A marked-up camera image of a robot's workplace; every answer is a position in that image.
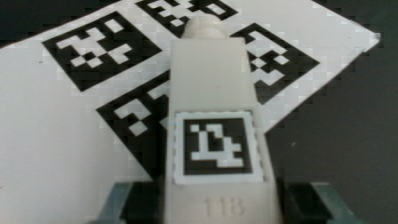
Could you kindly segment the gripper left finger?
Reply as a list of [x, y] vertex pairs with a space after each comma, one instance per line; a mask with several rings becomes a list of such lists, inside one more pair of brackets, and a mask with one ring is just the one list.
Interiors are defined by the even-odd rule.
[[88, 224], [159, 224], [159, 189], [153, 182], [114, 185], [98, 218]]

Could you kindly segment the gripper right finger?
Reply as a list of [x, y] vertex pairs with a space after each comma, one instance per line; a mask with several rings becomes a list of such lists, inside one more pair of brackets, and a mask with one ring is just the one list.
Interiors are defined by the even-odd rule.
[[281, 199], [285, 224], [356, 224], [356, 215], [328, 182], [287, 183]]

